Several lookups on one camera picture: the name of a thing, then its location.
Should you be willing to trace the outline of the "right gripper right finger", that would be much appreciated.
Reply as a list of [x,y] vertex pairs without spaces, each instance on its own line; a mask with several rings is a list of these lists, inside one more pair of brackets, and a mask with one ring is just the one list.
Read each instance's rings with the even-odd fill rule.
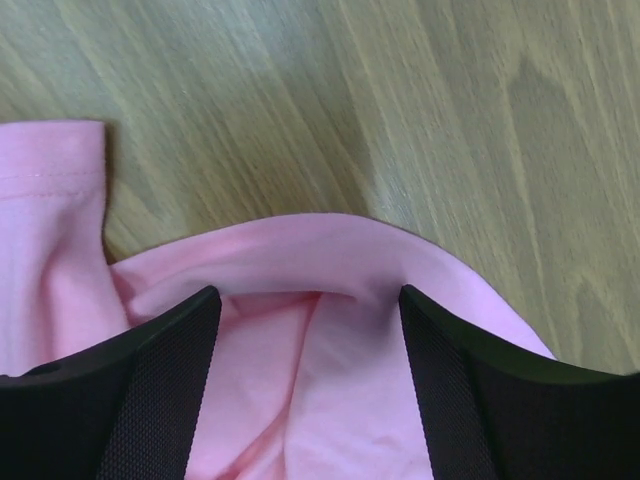
[[638,374],[546,358],[412,285],[399,307],[434,478],[638,478]]

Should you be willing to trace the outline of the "pink t shirt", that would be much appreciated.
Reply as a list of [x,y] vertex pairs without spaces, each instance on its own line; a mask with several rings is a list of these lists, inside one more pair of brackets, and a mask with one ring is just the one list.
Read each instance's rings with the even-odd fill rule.
[[1,370],[22,374],[169,310],[222,297],[191,479],[428,479],[398,296],[548,349],[475,271],[399,228],[344,214],[265,218],[109,264],[105,128],[1,128]]

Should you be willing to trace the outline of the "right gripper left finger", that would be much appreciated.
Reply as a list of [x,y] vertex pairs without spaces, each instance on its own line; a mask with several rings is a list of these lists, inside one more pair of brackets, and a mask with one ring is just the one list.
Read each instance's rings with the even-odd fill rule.
[[184,478],[220,312],[206,287],[91,348],[2,376],[2,478]]

